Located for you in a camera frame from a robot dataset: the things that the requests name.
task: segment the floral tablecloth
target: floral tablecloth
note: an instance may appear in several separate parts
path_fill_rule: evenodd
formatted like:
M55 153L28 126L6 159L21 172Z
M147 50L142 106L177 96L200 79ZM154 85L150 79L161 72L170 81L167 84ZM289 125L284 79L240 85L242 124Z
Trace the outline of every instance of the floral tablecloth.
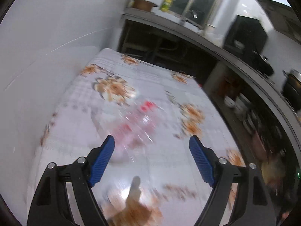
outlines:
M148 225L194 225L211 188L203 182L190 154L189 137L197 134L204 146L227 159L229 151L239 156L237 146L221 116L192 77L111 49L102 50L76 77L46 126L36 152L28 206L49 162L70 164L102 144L105 137L96 131L92 112L97 113L100 121L113 121L120 109L134 102L135 95L164 110L160 128L156 129L154 143L133 160L108 164L101 181L93 187L95 198L106 213L113 191L126 191L133 177L139 176L141 188L147 193L151 191L156 201L152 205L153 221ZM222 224L227 223L230 208L231 204Z

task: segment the blue rubber tip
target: blue rubber tip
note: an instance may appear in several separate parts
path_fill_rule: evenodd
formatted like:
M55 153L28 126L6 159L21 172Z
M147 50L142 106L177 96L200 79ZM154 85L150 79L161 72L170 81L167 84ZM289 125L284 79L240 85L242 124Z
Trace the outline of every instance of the blue rubber tip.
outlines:
M109 136L102 144L102 146L103 145L103 149L101 150L95 162L91 166L91 175L88 180L88 185L90 187L93 187L97 182L101 180L101 177L106 169L106 166L108 165L108 162L115 148L114 138L112 136Z
M199 172L204 180L204 182L208 183L211 187L215 184L215 179L213 177L213 167L209 160L207 159L202 144L200 145L200 141L196 140L197 137L192 136L189 140L189 149L195 160L195 163L199 169Z

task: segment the white bowl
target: white bowl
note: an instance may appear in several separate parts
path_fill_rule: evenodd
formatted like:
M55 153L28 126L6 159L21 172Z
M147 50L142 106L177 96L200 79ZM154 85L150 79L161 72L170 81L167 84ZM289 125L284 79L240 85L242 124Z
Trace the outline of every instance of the white bowl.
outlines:
M229 108L234 108L234 106L235 106L235 102L228 96L225 97L224 102L225 102L225 105L228 106Z

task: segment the yellow object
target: yellow object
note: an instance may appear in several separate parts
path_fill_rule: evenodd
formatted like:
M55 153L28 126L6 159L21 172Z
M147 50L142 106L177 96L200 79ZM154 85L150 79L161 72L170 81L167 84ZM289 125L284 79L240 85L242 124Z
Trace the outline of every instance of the yellow object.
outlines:
M162 4L161 10L163 12L167 12L169 10L169 8L171 7L171 5L173 4L174 0L165 0Z

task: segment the pot handle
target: pot handle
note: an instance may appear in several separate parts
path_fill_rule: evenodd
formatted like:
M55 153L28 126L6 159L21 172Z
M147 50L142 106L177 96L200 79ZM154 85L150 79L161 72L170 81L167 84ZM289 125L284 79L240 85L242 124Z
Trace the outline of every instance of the pot handle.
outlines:
M285 76L286 78L288 78L288 73L287 73L287 72L285 72L285 71L283 70L282 73L284 74L284 76Z

